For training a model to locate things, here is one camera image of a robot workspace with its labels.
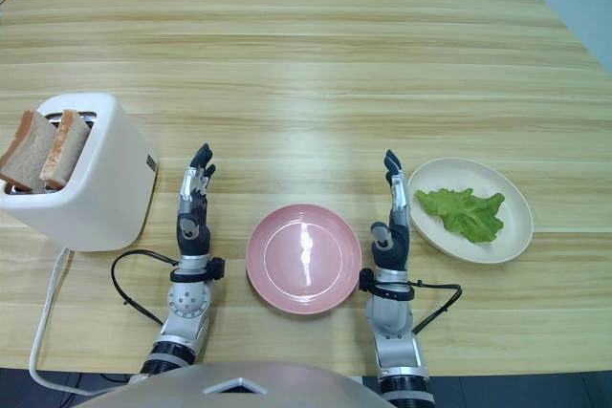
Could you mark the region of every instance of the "white plate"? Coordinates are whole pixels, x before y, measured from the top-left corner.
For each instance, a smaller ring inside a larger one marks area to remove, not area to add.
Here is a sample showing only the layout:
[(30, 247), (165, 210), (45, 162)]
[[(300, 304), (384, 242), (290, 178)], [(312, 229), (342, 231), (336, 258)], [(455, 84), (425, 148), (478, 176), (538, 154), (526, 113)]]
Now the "white plate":
[[(492, 243), (471, 243), (460, 233), (444, 228), (442, 219), (427, 214), (414, 196), (417, 190), (438, 191), (440, 188), (462, 191), (473, 188), (474, 196), (488, 198), (497, 192), (506, 200), (499, 207), (497, 218), (504, 227)], [(476, 161), (442, 158), (426, 162), (408, 181), (410, 216), (421, 235), (444, 253), (474, 263), (503, 263), (520, 255), (529, 245), (534, 232), (534, 218), (525, 197), (512, 182)]]

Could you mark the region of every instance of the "gray floor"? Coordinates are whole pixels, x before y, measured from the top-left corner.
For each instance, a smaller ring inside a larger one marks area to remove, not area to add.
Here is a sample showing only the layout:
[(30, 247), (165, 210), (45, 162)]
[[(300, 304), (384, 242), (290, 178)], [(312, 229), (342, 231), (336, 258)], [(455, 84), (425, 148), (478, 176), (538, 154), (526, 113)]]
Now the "gray floor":
[[(42, 372), (49, 380), (75, 385), (78, 374)], [(124, 375), (108, 375), (121, 379)], [(364, 378), (374, 389), (376, 379)], [(83, 374), (78, 387), (88, 390), (119, 385), (98, 374)], [(612, 372), (531, 376), (433, 377), (431, 389), (438, 408), (609, 408)], [(0, 369), (0, 406), (4, 408), (59, 408), (66, 396), (32, 381), (25, 370)], [(64, 405), (77, 406), (87, 397), (76, 396)]]

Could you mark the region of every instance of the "robotic arm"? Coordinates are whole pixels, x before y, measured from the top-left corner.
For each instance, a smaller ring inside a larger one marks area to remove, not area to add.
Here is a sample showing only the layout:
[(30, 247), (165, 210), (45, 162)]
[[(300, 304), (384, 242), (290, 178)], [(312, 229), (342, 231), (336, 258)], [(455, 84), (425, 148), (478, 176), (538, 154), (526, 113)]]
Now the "robotic arm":
[(204, 144), (185, 171), (179, 196), (176, 236), (181, 261), (170, 273), (168, 317), (140, 378), (191, 365), (204, 347), (213, 281), (224, 276), (225, 261), (210, 258), (207, 188), (215, 171), (212, 151)]
[(433, 408), (429, 373), (415, 334), (409, 301), (414, 289), (408, 282), (410, 248), (409, 205), (405, 174), (400, 160), (387, 150), (386, 179), (391, 187), (389, 225), (370, 227), (376, 268), (361, 270), (360, 289), (372, 293), (367, 320), (374, 333), (378, 377), (382, 396), (395, 406)]

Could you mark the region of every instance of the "lettuce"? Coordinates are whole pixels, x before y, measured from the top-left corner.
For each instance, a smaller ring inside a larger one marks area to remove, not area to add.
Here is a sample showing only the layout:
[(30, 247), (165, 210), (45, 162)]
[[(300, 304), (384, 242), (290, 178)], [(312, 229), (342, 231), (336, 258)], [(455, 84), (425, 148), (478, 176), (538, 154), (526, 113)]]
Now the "lettuce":
[(429, 215), (442, 219), (444, 228), (453, 233), (461, 233), (472, 243), (490, 243), (504, 223), (495, 217), (504, 195), (495, 193), (489, 198), (478, 198), (467, 188), (453, 191), (441, 188), (438, 191), (415, 194), (419, 203)]

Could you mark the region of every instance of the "toaster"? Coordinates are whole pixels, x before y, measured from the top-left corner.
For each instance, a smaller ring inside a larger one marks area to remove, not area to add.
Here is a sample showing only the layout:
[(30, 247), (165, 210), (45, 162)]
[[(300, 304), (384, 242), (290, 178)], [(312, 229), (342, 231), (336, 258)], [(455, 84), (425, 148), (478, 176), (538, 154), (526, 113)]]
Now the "toaster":
[(0, 208), (72, 250), (129, 246), (144, 224), (159, 157), (113, 96), (61, 95), (36, 110), (59, 124), (65, 109), (78, 111), (91, 128), (70, 180), (40, 194), (0, 181)]

